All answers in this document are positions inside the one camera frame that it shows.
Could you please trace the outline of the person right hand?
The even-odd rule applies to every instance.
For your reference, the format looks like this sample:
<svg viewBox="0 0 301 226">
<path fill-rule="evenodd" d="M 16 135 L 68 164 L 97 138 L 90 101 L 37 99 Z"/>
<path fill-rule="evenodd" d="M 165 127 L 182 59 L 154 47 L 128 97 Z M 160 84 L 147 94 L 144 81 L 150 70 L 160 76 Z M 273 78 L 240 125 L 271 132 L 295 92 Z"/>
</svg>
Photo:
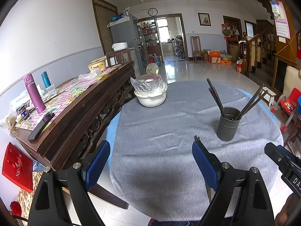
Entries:
<svg viewBox="0 0 301 226">
<path fill-rule="evenodd" d="M 283 226 L 288 220 L 288 208 L 291 204 L 293 194 L 289 195 L 285 205 L 282 207 L 281 211 L 277 214 L 275 218 L 275 226 Z"/>
</svg>

